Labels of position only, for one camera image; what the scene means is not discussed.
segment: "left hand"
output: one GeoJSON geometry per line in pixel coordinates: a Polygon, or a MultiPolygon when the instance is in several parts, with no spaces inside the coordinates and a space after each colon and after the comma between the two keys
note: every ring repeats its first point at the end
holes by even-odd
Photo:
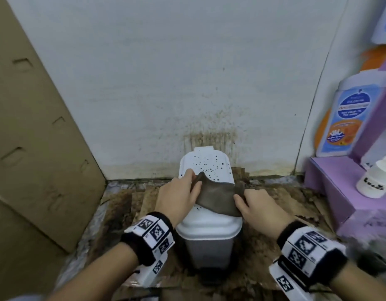
{"type": "Polygon", "coordinates": [[[201,182],[197,182],[190,192],[191,183],[195,177],[194,171],[187,169],[182,178],[174,178],[163,185],[158,192],[154,210],[165,214],[174,228],[187,216],[200,194],[201,182]]]}

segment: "hand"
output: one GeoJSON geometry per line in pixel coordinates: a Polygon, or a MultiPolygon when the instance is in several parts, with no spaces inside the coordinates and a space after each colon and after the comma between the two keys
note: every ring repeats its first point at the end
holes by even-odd
{"type": "Polygon", "coordinates": [[[254,229],[270,238],[278,239],[287,225],[295,220],[264,189],[246,189],[244,196],[248,205],[240,196],[234,195],[236,207],[254,229]]]}
{"type": "Polygon", "coordinates": [[[200,194],[201,182],[197,182],[190,192],[195,177],[194,171],[187,169],[182,178],[174,178],[158,192],[155,211],[165,214],[174,228],[187,216],[200,194]]]}

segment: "white cup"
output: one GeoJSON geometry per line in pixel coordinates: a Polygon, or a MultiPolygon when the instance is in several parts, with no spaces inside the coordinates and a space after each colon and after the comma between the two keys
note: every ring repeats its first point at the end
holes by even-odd
{"type": "Polygon", "coordinates": [[[377,199],[386,193],[386,156],[364,173],[356,184],[358,192],[377,199]]]}

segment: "white trash can lid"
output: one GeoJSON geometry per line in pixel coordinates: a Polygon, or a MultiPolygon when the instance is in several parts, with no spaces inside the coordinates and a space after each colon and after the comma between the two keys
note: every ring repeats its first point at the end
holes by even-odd
{"type": "MultiPolygon", "coordinates": [[[[204,171],[215,182],[234,182],[228,156],[212,146],[196,147],[180,161],[179,177],[187,169],[196,174],[204,171]]],[[[178,234],[185,240],[227,240],[235,237],[242,228],[241,217],[226,216],[194,205],[185,219],[176,227],[178,234]]]]}

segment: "cardboard panel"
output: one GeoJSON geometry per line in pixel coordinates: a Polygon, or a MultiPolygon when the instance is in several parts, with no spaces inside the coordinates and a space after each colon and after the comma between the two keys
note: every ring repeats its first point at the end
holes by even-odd
{"type": "Polygon", "coordinates": [[[0,301],[50,293],[66,255],[0,201],[0,301]]]}
{"type": "Polygon", "coordinates": [[[0,0],[0,196],[71,252],[105,179],[6,0],[0,0]]]}

